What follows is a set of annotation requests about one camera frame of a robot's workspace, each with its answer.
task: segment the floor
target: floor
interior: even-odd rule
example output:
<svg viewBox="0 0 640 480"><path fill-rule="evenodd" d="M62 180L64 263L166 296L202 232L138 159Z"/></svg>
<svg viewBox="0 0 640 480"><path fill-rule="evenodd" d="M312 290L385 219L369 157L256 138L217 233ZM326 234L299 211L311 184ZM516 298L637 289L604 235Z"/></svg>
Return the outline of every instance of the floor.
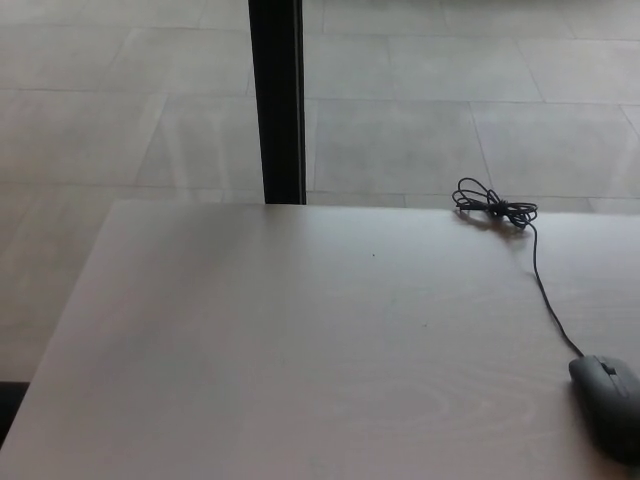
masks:
<svg viewBox="0 0 640 480"><path fill-rule="evenodd" d="M305 0L309 203L640 213L637 0ZM246 0L0 2L0 378L115 199L260 202Z"/></svg>

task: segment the computer mouse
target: computer mouse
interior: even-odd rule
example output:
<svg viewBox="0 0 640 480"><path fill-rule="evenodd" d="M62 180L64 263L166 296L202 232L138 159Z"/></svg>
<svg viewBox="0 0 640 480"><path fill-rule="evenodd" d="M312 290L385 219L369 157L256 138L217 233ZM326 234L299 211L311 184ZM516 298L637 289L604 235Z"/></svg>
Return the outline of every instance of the computer mouse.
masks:
<svg viewBox="0 0 640 480"><path fill-rule="evenodd" d="M588 355L569 364L594 442L614 460L640 465L640 379L622 360Z"/></svg>

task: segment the black cable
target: black cable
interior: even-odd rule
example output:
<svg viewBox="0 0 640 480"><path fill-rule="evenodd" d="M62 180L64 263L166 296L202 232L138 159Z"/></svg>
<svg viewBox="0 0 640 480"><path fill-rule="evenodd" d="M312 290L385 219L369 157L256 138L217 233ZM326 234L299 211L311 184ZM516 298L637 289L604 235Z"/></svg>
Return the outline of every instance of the black cable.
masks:
<svg viewBox="0 0 640 480"><path fill-rule="evenodd" d="M475 186L472 188L477 187L480 191L463 188L462 184L464 182L474 183ZM507 202L506 200L502 200L495 191L486 188L478 180L470 177L465 177L458 182L458 189L453 192L451 198L453 198L453 201L456 203L456 207L461 211L477 210L485 212L491 218L506 217L516 228L519 228L520 230L531 227L533 230L533 272L535 273L538 288L542 294L544 304L546 305L551 318L555 321L556 326L560 331L560 335L567 346L571 348L578 357L584 357L582 350L573 343L564 331L564 327L562 326L558 315L556 315L556 312L551 306L551 302L549 302L547 292L544 289L544 285L540 279L540 274L538 273L538 230L532 223L538 217L538 205L535 203Z"/></svg>

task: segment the table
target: table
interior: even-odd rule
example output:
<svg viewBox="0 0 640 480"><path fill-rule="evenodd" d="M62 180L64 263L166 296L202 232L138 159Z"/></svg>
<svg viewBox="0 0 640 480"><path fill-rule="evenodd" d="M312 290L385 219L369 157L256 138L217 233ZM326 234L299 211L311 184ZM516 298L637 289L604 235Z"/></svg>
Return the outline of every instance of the table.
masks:
<svg viewBox="0 0 640 480"><path fill-rule="evenodd" d="M567 330L640 371L640 218L536 224ZM118 203L0 478L627 478L586 440L531 240L447 211Z"/></svg>

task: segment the black window frame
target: black window frame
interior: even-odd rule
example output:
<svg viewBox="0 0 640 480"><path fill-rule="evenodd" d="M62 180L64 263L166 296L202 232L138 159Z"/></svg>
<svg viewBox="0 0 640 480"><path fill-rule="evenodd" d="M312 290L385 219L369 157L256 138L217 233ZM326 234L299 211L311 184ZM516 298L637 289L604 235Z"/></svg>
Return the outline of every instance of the black window frame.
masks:
<svg viewBox="0 0 640 480"><path fill-rule="evenodd" d="M248 0L267 204L307 203L302 0Z"/></svg>

